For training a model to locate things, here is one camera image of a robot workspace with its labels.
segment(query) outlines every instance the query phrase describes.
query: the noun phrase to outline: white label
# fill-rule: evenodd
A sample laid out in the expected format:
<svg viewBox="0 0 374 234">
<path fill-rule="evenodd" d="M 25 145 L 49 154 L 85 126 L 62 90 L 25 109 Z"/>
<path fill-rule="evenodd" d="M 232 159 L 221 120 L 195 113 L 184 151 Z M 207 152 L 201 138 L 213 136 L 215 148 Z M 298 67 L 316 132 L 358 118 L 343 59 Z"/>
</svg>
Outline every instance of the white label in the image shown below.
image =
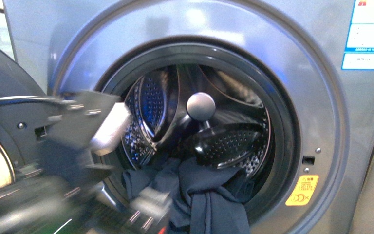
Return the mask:
<svg viewBox="0 0 374 234">
<path fill-rule="evenodd" d="M 374 70 L 374 0 L 355 0 L 342 69 Z"/>
<path fill-rule="evenodd" d="M 374 70 L 374 54 L 346 53 L 342 69 Z"/>
<path fill-rule="evenodd" d="M 374 23 L 374 0 L 356 0 L 352 24 Z"/>
<path fill-rule="evenodd" d="M 374 48 L 374 24 L 352 24 L 346 47 Z"/>
</svg>

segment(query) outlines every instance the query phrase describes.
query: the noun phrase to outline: laundry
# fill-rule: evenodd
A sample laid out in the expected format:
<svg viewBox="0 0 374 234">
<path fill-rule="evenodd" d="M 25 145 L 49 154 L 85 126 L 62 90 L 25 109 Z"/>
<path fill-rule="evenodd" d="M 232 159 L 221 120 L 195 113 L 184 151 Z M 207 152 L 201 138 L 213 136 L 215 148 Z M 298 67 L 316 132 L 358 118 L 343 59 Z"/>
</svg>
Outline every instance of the laundry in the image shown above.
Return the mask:
<svg viewBox="0 0 374 234">
<path fill-rule="evenodd" d="M 242 203 L 251 197 L 253 183 L 239 167 L 200 166 L 196 158 L 169 158 L 161 168 L 127 170 L 123 184 L 129 199 L 145 187 L 170 192 L 173 199 L 169 234 L 248 234 Z"/>
</svg>

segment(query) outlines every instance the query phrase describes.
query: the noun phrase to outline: silver machine panel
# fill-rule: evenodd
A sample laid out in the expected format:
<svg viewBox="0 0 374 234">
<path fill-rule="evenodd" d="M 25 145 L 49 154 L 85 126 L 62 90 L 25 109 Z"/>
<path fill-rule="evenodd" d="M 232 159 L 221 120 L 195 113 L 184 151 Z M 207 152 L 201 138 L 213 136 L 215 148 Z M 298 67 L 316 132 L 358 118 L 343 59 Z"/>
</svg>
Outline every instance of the silver machine panel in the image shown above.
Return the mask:
<svg viewBox="0 0 374 234">
<path fill-rule="evenodd" d="M 356 4 L 6 0 L 4 9 L 16 62 L 52 95 L 100 90 L 116 64 L 158 41 L 217 41 L 259 61 L 294 107 L 300 163 L 251 232 L 333 234 L 349 232 L 374 147 L 374 70 L 342 69 Z M 316 189 L 307 205 L 287 206 L 302 175 L 318 175 Z"/>
</svg>

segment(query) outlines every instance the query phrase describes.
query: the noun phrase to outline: front-loading washing machine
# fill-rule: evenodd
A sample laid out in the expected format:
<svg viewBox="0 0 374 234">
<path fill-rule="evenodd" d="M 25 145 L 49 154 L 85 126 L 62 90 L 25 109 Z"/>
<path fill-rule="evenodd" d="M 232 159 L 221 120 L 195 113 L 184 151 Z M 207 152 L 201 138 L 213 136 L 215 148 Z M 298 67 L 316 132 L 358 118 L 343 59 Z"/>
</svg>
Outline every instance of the front-loading washing machine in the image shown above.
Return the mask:
<svg viewBox="0 0 374 234">
<path fill-rule="evenodd" d="M 347 233 L 374 147 L 374 0 L 5 1 L 16 61 L 48 94 L 119 95 L 132 113 L 96 162 L 194 145 L 242 167 L 252 233 Z M 212 132 L 210 138 L 206 133 Z"/>
</svg>

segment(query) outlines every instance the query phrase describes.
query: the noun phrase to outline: sticker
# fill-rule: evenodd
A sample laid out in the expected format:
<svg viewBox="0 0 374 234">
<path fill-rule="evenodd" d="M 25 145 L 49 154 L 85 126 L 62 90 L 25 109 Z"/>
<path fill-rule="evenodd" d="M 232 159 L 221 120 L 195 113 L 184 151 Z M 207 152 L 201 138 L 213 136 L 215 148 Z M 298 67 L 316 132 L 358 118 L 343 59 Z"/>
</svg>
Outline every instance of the sticker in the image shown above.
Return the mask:
<svg viewBox="0 0 374 234">
<path fill-rule="evenodd" d="M 301 175 L 295 189 L 286 201 L 286 206 L 304 206 L 309 203 L 316 185 L 318 184 L 318 175 Z"/>
<path fill-rule="evenodd" d="M 374 70 L 374 0 L 355 0 L 342 69 Z"/>
<path fill-rule="evenodd" d="M 374 54 L 345 54 L 343 69 L 374 70 Z"/>
</svg>

